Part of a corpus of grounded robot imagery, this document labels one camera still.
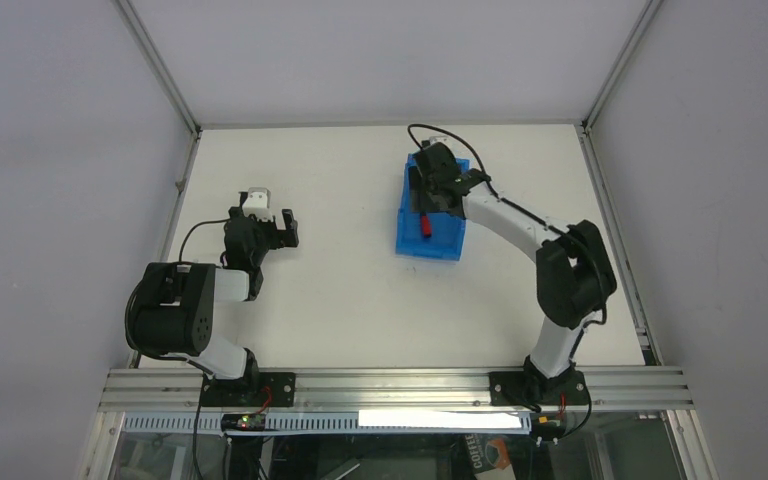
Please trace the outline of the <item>red handled screwdriver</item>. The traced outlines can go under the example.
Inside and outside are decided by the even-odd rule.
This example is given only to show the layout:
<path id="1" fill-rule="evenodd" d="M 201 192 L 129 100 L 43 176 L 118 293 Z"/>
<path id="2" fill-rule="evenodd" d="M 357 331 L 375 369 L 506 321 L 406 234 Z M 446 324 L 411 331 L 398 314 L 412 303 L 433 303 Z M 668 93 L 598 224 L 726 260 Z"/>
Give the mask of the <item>red handled screwdriver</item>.
<path id="1" fill-rule="evenodd" d="M 425 212 L 421 212 L 419 215 L 420 231 L 424 239 L 430 239 L 433 235 L 432 224 L 429 216 Z"/>

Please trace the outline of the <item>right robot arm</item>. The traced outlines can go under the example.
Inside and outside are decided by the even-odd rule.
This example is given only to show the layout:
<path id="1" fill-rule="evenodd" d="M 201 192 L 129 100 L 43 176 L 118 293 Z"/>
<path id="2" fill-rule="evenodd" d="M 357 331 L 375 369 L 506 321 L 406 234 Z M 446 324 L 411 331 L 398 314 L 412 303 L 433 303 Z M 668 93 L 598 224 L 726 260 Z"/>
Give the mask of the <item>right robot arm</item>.
<path id="1" fill-rule="evenodd" d="M 526 384 L 547 390 L 571 379 L 584 334 L 606 324 L 617 290 L 600 229 L 589 220 L 559 225 L 502 196 L 482 168 L 462 170 L 443 143 L 421 143 L 413 159 L 418 204 L 489 230 L 533 262 L 544 321 L 524 360 Z"/>

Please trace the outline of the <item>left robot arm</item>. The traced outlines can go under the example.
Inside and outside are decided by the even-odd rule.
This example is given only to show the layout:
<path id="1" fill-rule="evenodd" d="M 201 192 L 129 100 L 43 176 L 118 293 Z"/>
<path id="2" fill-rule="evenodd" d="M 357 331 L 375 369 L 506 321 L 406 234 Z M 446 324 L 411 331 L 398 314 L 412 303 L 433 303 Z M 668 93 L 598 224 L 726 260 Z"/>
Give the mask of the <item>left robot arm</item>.
<path id="1" fill-rule="evenodd" d="M 262 264 L 274 250 L 299 245 L 292 210 L 259 219 L 233 207 L 217 220 L 224 249 L 218 263 L 178 258 L 153 262 L 134 287 L 124 314 L 128 345 L 143 357 L 183 361 L 200 370 L 210 389 L 229 389 L 245 397 L 270 393 L 255 354 L 217 333 L 218 303 L 257 299 L 264 283 Z"/>

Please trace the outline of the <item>blue plastic bin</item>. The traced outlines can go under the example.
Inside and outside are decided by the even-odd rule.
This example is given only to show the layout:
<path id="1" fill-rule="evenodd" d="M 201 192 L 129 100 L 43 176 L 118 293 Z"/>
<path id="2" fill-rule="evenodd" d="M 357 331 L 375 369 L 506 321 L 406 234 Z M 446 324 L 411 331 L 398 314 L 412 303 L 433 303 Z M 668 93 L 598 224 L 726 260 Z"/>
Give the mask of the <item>blue plastic bin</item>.
<path id="1" fill-rule="evenodd" d="M 461 258 L 466 233 L 466 221 L 444 212 L 427 210 L 433 235 L 424 239 L 420 231 L 419 215 L 411 211 L 408 168 L 416 165 L 411 154 L 404 164 L 402 193 L 396 220 L 395 253 L 401 256 L 429 260 L 458 262 Z"/>

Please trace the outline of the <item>small green circuit board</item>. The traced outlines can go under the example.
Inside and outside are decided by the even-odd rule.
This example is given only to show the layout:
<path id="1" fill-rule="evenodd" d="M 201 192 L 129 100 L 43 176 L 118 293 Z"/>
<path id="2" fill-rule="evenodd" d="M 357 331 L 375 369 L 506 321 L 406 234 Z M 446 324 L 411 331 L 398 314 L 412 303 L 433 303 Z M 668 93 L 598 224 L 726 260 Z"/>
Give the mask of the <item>small green circuit board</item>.
<path id="1" fill-rule="evenodd" d="M 260 414 L 225 414 L 220 421 L 222 431 L 264 431 L 267 416 Z"/>

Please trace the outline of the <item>coffee labelled box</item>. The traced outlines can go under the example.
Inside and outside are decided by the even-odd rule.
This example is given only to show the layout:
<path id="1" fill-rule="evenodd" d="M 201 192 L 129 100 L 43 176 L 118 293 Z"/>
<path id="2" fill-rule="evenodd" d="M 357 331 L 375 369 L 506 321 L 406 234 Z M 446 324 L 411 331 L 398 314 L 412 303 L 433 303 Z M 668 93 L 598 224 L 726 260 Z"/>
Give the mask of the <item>coffee labelled box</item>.
<path id="1" fill-rule="evenodd" d="M 493 470 L 505 470 L 511 465 L 504 436 L 467 434 L 464 442 L 469 463 L 476 474 Z"/>

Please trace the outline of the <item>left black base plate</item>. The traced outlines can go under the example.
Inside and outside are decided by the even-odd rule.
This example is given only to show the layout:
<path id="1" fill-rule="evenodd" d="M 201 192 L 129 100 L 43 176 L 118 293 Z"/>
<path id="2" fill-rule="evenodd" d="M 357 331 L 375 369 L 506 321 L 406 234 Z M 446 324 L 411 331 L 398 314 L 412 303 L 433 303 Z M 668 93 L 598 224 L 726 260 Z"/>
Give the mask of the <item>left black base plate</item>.
<path id="1" fill-rule="evenodd" d="M 292 407 L 295 402 L 297 375 L 289 371 L 261 372 L 258 378 L 216 380 L 205 379 L 199 404 L 217 408 Z"/>

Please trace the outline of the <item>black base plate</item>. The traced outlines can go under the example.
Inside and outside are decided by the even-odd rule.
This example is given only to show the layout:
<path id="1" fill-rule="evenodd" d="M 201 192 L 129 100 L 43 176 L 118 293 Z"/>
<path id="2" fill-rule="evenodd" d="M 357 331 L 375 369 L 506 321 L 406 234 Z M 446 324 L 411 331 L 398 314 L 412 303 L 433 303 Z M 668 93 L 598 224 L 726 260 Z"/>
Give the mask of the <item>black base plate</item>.
<path id="1" fill-rule="evenodd" d="M 297 375 L 289 371 L 261 372 L 258 378 L 216 380 L 205 379 L 199 404 L 217 408 L 292 407 L 295 402 Z"/>
<path id="2" fill-rule="evenodd" d="M 552 378 L 522 370 L 491 371 L 488 380 L 493 406 L 586 406 L 590 402 L 584 375 L 573 368 Z"/>

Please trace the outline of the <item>aluminium mounting rail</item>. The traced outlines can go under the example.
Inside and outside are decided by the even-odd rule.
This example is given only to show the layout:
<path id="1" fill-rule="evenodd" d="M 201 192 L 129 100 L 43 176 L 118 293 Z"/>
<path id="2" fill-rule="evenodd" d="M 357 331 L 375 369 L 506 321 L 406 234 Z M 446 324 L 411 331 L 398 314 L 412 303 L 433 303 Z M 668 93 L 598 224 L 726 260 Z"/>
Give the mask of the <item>aluminium mounting rail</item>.
<path id="1" fill-rule="evenodd" d="M 695 405 L 683 372 L 665 366 L 582 366 L 590 394 L 586 406 L 493 406 L 488 373 L 518 367 L 427 369 L 274 369 L 297 375 L 292 407 L 278 412 L 352 412 L 365 409 L 439 411 L 644 412 L 692 410 Z M 202 374 L 185 368 L 112 370 L 103 387 L 101 412 L 185 412 L 199 403 Z M 217 408 L 244 412 L 255 408 Z"/>

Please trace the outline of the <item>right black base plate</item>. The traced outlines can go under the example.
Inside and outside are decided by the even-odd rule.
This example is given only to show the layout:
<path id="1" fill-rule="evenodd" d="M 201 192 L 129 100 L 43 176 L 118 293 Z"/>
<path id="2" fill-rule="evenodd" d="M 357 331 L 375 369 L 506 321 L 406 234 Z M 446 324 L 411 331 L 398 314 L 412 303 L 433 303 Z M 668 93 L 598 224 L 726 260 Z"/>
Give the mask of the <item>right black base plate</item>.
<path id="1" fill-rule="evenodd" d="M 552 378 L 522 370 L 491 371 L 488 380 L 493 406 L 586 406 L 590 402 L 584 375 L 573 368 Z"/>

